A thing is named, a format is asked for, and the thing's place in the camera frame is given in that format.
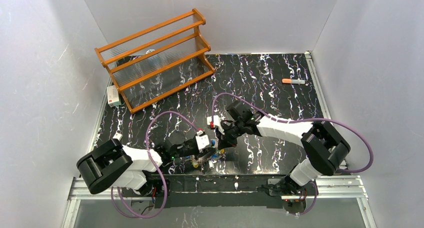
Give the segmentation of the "bunch of coloured keys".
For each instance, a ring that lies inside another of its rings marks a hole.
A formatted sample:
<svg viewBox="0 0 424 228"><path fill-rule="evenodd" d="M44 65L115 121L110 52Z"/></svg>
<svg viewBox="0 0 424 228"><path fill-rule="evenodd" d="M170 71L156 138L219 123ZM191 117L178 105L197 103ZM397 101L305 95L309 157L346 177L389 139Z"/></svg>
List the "bunch of coloured keys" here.
<svg viewBox="0 0 424 228"><path fill-rule="evenodd" d="M189 156L189 160L194 168L198 168L208 162L214 163L223 157L225 151L218 148L219 140L212 139L210 143L211 147L204 149L200 154Z"/></svg>

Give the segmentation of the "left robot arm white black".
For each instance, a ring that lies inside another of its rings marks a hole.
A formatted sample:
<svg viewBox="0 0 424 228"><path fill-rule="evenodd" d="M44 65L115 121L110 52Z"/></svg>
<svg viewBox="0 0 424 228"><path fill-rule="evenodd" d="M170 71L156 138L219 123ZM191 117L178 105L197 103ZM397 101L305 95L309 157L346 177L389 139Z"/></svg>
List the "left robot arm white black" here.
<svg viewBox="0 0 424 228"><path fill-rule="evenodd" d="M146 173L154 173L175 158L191 158L200 164L217 150L218 142L199 131L193 138L173 132L153 149L137 149L112 138L80 158L76 167L91 194L110 187L140 190L147 182Z"/></svg>

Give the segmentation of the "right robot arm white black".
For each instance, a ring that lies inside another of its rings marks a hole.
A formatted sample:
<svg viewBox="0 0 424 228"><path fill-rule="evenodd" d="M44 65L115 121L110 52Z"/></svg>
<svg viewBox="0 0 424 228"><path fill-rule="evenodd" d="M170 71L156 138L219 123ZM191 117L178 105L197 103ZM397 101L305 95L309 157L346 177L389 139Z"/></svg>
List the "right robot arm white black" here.
<svg viewBox="0 0 424 228"><path fill-rule="evenodd" d="M237 139L244 134L276 138L304 149L307 157L276 184L280 190L293 192L322 175L334 175L351 150L342 135L324 119L279 119L264 111L252 112L238 100L231 103L226 111L231 120L216 115L206 120L207 125L216 132L220 150L236 147Z"/></svg>

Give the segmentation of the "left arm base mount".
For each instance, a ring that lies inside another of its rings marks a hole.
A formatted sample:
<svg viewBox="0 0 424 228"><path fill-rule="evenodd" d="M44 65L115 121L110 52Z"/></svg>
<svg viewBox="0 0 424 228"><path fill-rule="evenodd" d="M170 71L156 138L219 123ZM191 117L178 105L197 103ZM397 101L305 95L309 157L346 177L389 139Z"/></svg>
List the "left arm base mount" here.
<svg viewBox="0 0 424 228"><path fill-rule="evenodd" d="M165 187L159 176L148 177L144 185L139 189L121 188L124 197L153 197L162 198L165 195Z"/></svg>

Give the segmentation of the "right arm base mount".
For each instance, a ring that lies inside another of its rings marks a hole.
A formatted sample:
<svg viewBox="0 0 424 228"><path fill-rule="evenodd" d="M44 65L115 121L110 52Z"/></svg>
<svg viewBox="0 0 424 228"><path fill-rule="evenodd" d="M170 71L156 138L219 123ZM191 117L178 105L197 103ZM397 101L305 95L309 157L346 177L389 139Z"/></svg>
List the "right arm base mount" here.
<svg viewBox="0 0 424 228"><path fill-rule="evenodd" d="M270 178L266 184L262 184L258 191L265 192L270 197L283 198L283 209L287 215L299 217L312 210L318 198L318 187L316 182L309 181L299 186L290 178Z"/></svg>

